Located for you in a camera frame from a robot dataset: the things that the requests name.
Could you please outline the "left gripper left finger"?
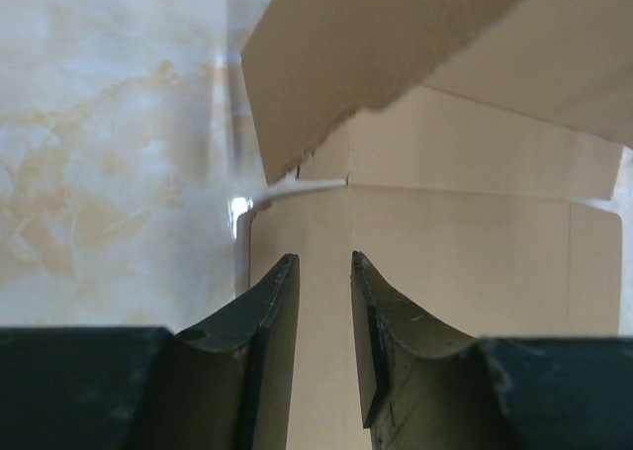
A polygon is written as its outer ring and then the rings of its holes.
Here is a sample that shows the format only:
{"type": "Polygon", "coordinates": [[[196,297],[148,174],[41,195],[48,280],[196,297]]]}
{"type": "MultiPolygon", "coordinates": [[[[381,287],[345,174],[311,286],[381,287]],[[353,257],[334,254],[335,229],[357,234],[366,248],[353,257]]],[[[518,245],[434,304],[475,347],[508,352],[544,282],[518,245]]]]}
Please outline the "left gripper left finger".
{"type": "Polygon", "coordinates": [[[5,327],[5,449],[282,449],[300,260],[180,331],[5,327]]]}

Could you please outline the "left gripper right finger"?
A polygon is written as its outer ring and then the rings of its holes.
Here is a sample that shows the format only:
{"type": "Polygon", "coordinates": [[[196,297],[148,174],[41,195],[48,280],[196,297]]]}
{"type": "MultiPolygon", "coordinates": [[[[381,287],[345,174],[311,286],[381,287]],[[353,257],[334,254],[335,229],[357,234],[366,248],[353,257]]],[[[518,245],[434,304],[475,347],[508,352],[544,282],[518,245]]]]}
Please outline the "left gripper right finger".
{"type": "Polygon", "coordinates": [[[628,449],[628,337],[470,336],[361,252],[351,298],[362,423],[376,449],[628,449]]]}

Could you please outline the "brown cardboard box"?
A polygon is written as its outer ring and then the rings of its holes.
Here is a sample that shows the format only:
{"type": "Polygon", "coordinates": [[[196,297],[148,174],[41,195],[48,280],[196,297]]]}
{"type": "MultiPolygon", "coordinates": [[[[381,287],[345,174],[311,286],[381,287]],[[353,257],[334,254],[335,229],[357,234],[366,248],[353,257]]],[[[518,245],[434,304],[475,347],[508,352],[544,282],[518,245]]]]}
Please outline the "brown cardboard box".
{"type": "Polygon", "coordinates": [[[632,0],[268,0],[241,54],[301,258],[287,445],[366,449],[350,259],[474,335],[632,331],[632,0]]]}

